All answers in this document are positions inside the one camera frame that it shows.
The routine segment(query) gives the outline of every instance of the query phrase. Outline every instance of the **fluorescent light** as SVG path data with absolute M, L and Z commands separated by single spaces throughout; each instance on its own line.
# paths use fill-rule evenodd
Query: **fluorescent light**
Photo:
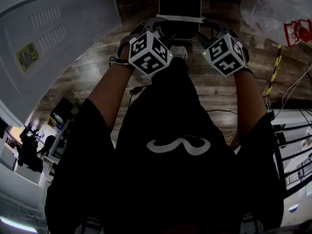
M 290 211 L 291 213 L 293 213 L 295 210 L 297 210 L 298 206 L 299 206 L 298 204 L 293 205 L 293 206 L 289 207 L 288 211 Z
M 3 223 L 5 223 L 7 225 L 10 225 L 12 227 L 15 227 L 17 229 L 24 230 L 24 231 L 27 231 L 27 232 L 37 233 L 35 228 L 30 227 L 30 226 L 26 226 L 26 225 L 22 225 L 22 224 L 19 224 L 19 223 L 16 223 L 16 222 L 13 222 L 12 220 L 7 219 L 7 218 L 5 218 L 3 216 L 0 216 L 0 220 Z

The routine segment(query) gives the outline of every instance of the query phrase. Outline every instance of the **forearm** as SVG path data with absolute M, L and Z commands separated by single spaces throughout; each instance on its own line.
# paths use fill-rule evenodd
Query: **forearm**
M 120 59 L 128 60 L 129 46 L 125 46 Z M 89 100 L 102 114 L 112 131 L 121 100 L 134 69 L 131 66 L 113 64 L 89 95 Z
M 237 89 L 238 132 L 246 136 L 266 114 L 260 90 L 248 71 L 234 73 Z

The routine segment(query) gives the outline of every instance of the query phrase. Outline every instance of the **cube with black and white markers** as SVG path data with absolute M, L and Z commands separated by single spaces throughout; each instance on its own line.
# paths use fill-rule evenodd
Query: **cube with black and white markers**
M 224 35 L 203 52 L 204 58 L 219 73 L 227 77 L 246 66 L 242 44 Z
M 171 60 L 170 51 L 150 31 L 130 40 L 129 63 L 147 76 L 165 69 Z

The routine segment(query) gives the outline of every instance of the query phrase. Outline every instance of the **yellow and black striped tape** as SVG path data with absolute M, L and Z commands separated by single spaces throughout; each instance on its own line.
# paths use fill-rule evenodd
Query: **yellow and black striped tape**
M 270 92 L 272 90 L 272 86 L 273 86 L 274 80 L 276 78 L 277 70 L 278 70 L 278 65 L 281 62 L 281 59 L 283 57 L 283 49 L 284 49 L 284 46 L 282 46 L 280 44 L 278 46 L 277 57 L 276 57 L 276 61 L 275 61 L 275 67 L 274 67 L 274 71 L 273 71 L 273 74 L 272 74 L 272 77 L 271 77 L 271 81 L 270 81 L 270 85 L 269 85 L 266 97 L 269 96 L 269 94 L 270 94 Z

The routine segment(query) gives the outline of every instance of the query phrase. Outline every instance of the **shoe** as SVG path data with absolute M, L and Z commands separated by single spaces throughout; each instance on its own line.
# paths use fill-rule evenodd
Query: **shoe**
M 170 48 L 170 52 L 173 54 L 173 58 L 180 57 L 185 61 L 187 60 L 187 50 L 182 45 L 172 45 Z

